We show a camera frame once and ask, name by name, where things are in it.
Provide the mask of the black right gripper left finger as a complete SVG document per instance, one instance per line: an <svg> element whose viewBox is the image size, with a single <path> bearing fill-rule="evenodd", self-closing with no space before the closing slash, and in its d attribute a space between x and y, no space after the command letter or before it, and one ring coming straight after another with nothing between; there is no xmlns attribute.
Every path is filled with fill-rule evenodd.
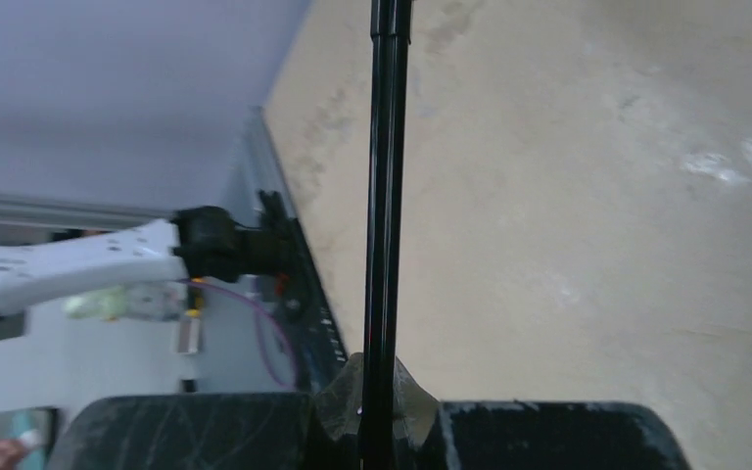
<svg viewBox="0 0 752 470"><path fill-rule="evenodd" d="M54 445L50 469L354 469L340 443L360 395L361 353L302 392L99 399Z"/></svg>

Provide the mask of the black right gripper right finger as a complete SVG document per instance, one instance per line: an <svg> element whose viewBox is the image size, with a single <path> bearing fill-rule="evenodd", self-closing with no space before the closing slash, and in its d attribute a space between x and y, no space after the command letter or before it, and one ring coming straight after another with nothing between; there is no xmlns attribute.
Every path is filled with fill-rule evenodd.
<svg viewBox="0 0 752 470"><path fill-rule="evenodd" d="M687 469L670 427L623 401L439 401L395 363L395 435L418 469Z"/></svg>

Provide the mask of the lavender umbrella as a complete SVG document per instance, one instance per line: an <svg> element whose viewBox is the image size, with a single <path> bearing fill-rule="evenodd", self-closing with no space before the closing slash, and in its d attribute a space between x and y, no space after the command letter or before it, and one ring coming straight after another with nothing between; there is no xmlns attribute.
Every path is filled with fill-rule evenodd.
<svg viewBox="0 0 752 470"><path fill-rule="evenodd" d="M412 0L375 1L359 454L364 469L395 465L394 377L401 195Z"/></svg>

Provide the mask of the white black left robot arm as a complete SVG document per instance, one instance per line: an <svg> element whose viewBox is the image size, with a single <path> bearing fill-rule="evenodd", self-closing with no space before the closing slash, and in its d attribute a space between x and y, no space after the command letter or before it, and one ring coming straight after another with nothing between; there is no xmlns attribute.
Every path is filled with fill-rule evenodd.
<svg viewBox="0 0 752 470"><path fill-rule="evenodd" d="M223 208L203 206L102 235L0 246L0 319L115 285L276 276L296 255L288 222L277 211L264 227L248 227Z"/></svg>

